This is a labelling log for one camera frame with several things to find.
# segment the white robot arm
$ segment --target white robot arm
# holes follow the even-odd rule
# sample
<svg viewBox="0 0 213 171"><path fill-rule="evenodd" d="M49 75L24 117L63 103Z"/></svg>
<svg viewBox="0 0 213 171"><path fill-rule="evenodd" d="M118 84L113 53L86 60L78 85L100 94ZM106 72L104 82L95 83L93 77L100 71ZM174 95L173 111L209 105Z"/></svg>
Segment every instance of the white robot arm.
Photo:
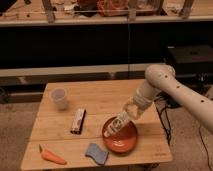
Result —
<svg viewBox="0 0 213 171"><path fill-rule="evenodd" d="M132 101L124 105L124 111L108 126L104 136L116 134L130 120L138 119L164 91L188 110L204 127L213 133L213 102L184 86L175 79L175 71L168 65L150 65L145 71L145 82L137 88Z"/></svg>

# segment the floor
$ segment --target floor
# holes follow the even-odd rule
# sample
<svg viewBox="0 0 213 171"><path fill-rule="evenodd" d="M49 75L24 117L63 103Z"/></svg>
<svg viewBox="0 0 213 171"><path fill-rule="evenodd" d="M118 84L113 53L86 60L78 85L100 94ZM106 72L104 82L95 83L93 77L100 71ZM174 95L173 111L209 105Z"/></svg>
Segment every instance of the floor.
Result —
<svg viewBox="0 0 213 171"><path fill-rule="evenodd" d="M164 102L157 103L162 108ZM19 171L39 102L0 104L0 171ZM173 161L160 164L154 171L208 171L207 154L199 135L200 124L183 108L168 109L172 128ZM213 135L201 128L213 169ZM141 166L95 170L143 170Z"/></svg>

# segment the carrot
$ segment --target carrot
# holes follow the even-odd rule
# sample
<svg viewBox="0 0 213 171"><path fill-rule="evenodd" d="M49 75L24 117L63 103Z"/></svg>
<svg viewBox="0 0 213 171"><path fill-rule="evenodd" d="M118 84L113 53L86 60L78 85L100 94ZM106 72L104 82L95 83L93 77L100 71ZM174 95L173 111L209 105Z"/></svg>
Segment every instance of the carrot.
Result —
<svg viewBox="0 0 213 171"><path fill-rule="evenodd" d="M39 144L39 150L41 153L41 157L44 160L51 161L51 162L61 164L61 165L67 164L67 162L64 159L62 159L61 157L57 156L56 154L52 153L51 151L49 151L47 149L42 149L40 144Z"/></svg>

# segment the wooden table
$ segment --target wooden table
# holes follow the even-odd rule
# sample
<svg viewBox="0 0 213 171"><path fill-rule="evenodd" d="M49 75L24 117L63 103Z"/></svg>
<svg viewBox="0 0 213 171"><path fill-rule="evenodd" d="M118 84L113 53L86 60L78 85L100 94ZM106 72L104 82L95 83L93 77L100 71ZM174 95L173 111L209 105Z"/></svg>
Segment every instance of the wooden table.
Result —
<svg viewBox="0 0 213 171"><path fill-rule="evenodd" d="M85 157L89 143L98 144L103 150L101 130L104 123L121 112L143 80L116 80L50 83L46 86L37 118L23 158L22 170L83 168L98 166ZM68 90L69 108L58 111L49 98L56 87ZM70 133L73 116L78 108L87 111L81 135ZM106 166L161 163L172 160L162 125L153 104L135 121L139 137L134 150L125 156L109 153ZM63 157L68 163L61 166L44 161L39 144Z"/></svg>

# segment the sponge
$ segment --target sponge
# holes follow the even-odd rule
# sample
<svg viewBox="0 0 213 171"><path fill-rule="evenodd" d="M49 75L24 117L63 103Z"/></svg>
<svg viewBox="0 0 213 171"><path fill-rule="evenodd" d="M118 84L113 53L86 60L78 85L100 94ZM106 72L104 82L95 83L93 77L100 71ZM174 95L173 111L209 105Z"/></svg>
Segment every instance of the sponge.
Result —
<svg viewBox="0 0 213 171"><path fill-rule="evenodd" d="M85 156L91 157L97 164L104 165L108 158L108 151L101 150L95 143L90 143Z"/></svg>

